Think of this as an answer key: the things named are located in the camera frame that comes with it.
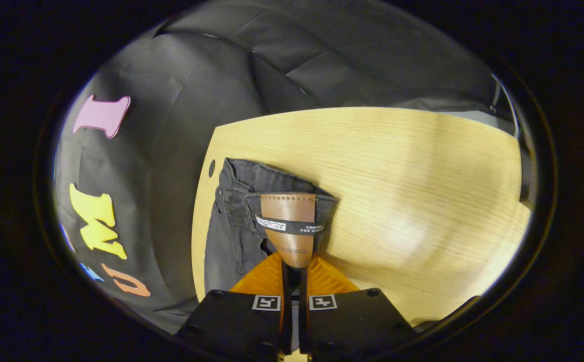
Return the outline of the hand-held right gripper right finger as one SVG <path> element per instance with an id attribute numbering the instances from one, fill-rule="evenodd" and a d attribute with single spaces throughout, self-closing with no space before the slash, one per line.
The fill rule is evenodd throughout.
<path id="1" fill-rule="evenodd" d="M 418 336 L 381 289 L 360 289 L 320 256 L 299 286 L 299 351 L 308 362 L 363 362 Z"/>

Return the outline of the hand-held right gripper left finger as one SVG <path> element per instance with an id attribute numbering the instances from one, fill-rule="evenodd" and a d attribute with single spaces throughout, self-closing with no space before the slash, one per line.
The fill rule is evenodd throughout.
<path id="1" fill-rule="evenodd" d="M 292 316 L 289 267 L 275 252 L 230 290 L 209 291 L 176 337 L 232 362 L 284 362 Z"/>

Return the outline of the dark grey jeans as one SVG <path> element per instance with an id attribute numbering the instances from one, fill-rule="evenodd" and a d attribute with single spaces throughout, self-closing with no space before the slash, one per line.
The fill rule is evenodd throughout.
<path id="1" fill-rule="evenodd" d="M 262 201 L 289 207 L 314 204 L 307 225 L 324 227 L 333 216 L 338 199 L 310 181 L 264 163 L 226 158 L 214 193 L 205 243 L 204 286 L 228 291 L 276 248 L 266 235 L 278 230 L 278 216 L 262 211 Z"/>

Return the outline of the black backdrop cloth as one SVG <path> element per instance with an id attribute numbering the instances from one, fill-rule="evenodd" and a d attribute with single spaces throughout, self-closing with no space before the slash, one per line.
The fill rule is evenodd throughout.
<path id="1" fill-rule="evenodd" d="M 175 334 L 197 307 L 191 218 L 214 128 L 380 106 L 514 130 L 494 72 L 380 0 L 212 0 L 140 35 L 64 115 L 54 210 L 68 249 L 124 311 Z"/>

